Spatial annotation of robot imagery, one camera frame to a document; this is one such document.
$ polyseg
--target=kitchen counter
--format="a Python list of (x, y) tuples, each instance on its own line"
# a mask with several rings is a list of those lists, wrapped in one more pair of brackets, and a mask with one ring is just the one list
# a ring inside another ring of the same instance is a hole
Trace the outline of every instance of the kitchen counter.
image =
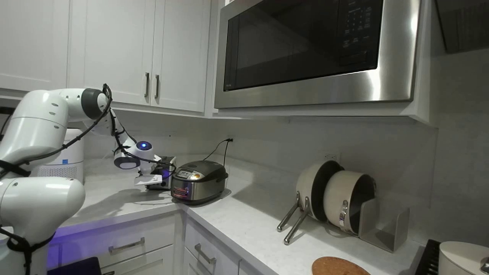
[[(178, 163), (195, 159), (199, 156), (177, 158)], [(134, 186), (134, 172), (110, 167), (110, 160), (87, 161), (85, 203), (55, 238), (183, 210), (264, 275), (311, 274), (311, 264), (323, 256), (350, 260), (372, 275), (414, 274), (421, 244), (407, 241), (392, 254), (312, 218), (304, 221), (289, 246), (284, 245), (299, 211), (283, 232), (276, 227), (292, 206), (294, 194), (250, 180), (253, 164), (230, 158), (226, 164), (229, 179), (223, 195), (202, 206), (186, 206), (176, 204), (169, 191), (147, 192), (144, 186)]]

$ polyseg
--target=stainless steel microwave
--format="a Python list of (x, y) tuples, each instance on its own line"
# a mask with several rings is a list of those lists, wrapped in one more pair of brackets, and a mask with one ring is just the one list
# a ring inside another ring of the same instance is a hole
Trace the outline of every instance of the stainless steel microwave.
[(215, 108), (413, 99), (422, 0), (234, 0)]

